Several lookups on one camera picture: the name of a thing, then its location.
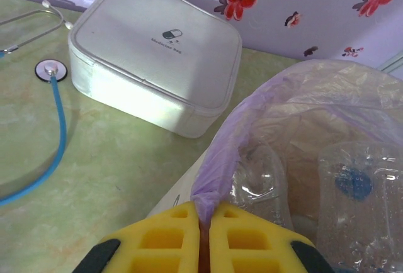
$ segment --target table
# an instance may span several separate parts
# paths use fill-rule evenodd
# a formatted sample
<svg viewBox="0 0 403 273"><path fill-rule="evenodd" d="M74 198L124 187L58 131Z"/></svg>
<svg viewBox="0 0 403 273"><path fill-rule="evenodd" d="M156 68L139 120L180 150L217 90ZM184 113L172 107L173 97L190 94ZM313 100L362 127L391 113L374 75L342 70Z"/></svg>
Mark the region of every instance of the table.
<svg viewBox="0 0 403 273"><path fill-rule="evenodd" d="M41 8L0 0L0 20ZM80 13L61 9L75 22ZM0 28L0 47L39 33L57 18L38 14ZM0 185L43 169L59 144L50 84L34 75L43 59L68 70L67 29L0 59ZM145 218L209 146L231 110L297 60L243 49L231 102L198 139L187 139L94 101L71 77L59 83L68 144L54 175L24 198L0 208L0 272L72 272L103 236Z"/></svg>

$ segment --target water bottle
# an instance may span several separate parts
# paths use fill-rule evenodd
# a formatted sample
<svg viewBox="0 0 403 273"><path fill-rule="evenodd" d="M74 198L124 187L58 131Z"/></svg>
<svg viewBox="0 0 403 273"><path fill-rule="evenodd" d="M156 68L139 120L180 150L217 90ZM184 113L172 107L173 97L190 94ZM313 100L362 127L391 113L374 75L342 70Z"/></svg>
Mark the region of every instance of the water bottle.
<svg viewBox="0 0 403 273"><path fill-rule="evenodd" d="M319 155L319 177L317 248L328 262L338 272L402 273L403 149L331 145Z"/></svg>
<svg viewBox="0 0 403 273"><path fill-rule="evenodd" d="M274 150L263 142L240 150L229 202L293 230L287 201L287 177Z"/></svg>

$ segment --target floral wallpaper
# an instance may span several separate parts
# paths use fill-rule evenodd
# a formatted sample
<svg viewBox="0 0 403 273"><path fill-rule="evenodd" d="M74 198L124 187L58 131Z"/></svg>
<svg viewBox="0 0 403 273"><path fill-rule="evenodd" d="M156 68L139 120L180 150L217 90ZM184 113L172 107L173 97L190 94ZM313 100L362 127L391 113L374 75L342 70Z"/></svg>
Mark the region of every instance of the floral wallpaper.
<svg viewBox="0 0 403 273"><path fill-rule="evenodd" d="M66 0L87 8L94 0ZM187 0L233 24L244 46L377 68L403 51L403 0Z"/></svg>

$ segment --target plastic bag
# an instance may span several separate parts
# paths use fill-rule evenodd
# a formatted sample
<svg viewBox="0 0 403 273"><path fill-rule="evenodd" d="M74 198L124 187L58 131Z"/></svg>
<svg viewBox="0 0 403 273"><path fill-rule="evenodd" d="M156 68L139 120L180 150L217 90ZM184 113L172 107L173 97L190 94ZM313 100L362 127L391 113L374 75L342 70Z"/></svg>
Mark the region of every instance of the plastic bag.
<svg viewBox="0 0 403 273"><path fill-rule="evenodd" d="M243 100L217 132L191 190L200 221L209 225L226 199L248 145L266 142L287 168L292 215L317 220L317 156L345 141L403 146L403 82L344 60L291 66Z"/></svg>

